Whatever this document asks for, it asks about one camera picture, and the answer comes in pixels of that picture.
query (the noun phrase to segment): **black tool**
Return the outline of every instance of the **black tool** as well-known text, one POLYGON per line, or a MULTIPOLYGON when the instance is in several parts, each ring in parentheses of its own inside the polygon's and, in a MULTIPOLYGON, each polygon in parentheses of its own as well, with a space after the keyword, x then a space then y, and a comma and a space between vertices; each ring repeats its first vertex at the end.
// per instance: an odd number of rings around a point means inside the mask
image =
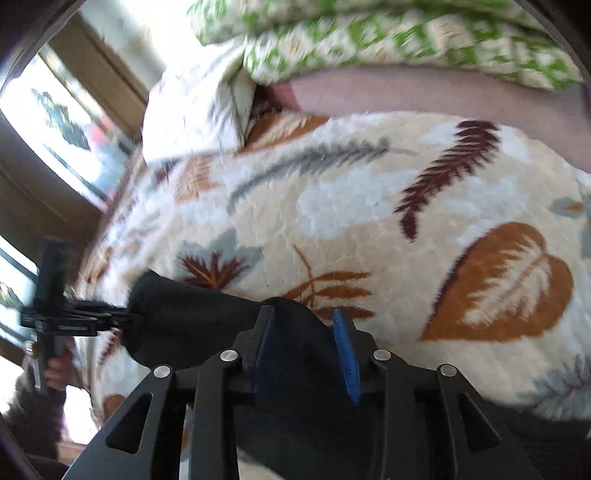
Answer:
MULTIPOLYGON (((275 327, 263 305, 252 330, 202 365, 152 370, 113 414, 64 480, 178 478, 183 419, 194 408, 190 480, 237 480, 233 407, 254 405, 275 327)), ((506 427, 453 366, 409 366, 335 315, 335 339, 352 401, 381 408, 369 480, 540 480, 506 427)))
POLYGON ((101 330, 134 326, 140 320, 126 308, 68 299, 64 290, 75 257, 73 244, 58 238, 45 239, 33 305, 21 308, 21 326, 34 329, 37 335, 35 387, 43 394, 47 394, 47 361, 65 353, 67 337, 96 336, 101 330))

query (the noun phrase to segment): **white pillow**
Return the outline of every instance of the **white pillow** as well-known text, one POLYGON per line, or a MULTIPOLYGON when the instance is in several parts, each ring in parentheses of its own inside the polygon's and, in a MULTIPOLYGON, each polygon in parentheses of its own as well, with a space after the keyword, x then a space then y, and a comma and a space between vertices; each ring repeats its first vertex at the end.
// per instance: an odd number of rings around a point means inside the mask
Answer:
POLYGON ((243 37, 233 38, 164 72, 144 116, 148 164, 244 146, 256 87, 242 70, 244 50, 243 37))

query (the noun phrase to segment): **green patterned blanket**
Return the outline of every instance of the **green patterned blanket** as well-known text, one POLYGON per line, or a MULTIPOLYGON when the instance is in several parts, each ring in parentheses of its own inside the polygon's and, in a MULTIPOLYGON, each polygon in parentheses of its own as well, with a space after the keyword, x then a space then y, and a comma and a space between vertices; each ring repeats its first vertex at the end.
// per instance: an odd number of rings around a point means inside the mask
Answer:
POLYGON ((514 0, 198 0, 188 15, 202 44, 245 34, 244 68, 262 85, 326 67, 401 63, 548 90, 582 81, 514 0))

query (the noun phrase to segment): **cream blanket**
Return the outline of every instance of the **cream blanket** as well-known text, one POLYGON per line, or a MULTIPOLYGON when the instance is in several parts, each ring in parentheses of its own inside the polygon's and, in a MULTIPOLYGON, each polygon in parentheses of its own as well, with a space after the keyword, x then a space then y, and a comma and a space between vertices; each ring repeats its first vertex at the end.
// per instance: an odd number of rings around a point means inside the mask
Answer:
MULTIPOLYGON (((319 321, 346 307, 411 364, 451 363, 486 398, 589 419, 590 210, 589 177, 510 127, 282 113, 237 154, 139 168, 77 291, 125 305, 151 268, 290 297, 319 321)), ((104 419, 148 370, 116 332, 80 347, 104 419)))

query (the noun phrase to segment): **hand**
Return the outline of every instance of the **hand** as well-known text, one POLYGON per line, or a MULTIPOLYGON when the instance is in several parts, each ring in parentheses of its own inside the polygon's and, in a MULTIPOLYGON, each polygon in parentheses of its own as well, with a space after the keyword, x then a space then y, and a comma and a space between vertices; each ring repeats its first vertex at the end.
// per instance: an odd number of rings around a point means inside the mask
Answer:
POLYGON ((47 386, 54 390, 65 390, 74 378, 74 366, 72 365, 72 349, 74 340, 66 340, 66 353, 62 356, 50 358, 45 369, 47 386))

